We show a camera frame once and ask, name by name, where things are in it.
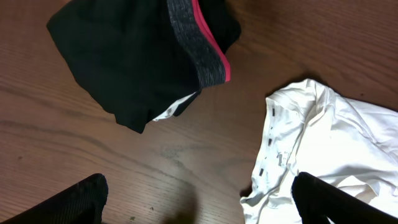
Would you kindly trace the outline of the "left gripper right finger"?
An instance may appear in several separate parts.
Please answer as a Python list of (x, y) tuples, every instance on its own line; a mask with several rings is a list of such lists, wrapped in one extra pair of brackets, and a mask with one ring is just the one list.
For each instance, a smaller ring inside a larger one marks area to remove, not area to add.
[(295, 177), (291, 191), (303, 224), (397, 224), (396, 217), (307, 172)]

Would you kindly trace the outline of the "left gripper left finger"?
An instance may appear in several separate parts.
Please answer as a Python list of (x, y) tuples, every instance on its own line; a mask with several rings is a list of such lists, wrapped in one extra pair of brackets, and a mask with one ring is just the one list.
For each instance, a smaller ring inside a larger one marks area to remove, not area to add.
[(93, 174), (3, 224), (101, 224), (108, 198), (103, 174)]

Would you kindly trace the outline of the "white printed t-shirt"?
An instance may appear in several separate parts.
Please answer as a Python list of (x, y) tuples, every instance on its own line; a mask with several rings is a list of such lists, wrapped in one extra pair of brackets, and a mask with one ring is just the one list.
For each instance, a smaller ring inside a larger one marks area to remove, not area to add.
[(240, 199), (245, 222), (300, 223), (291, 187), (301, 172), (396, 216), (397, 113), (311, 79), (275, 91), (252, 191)]

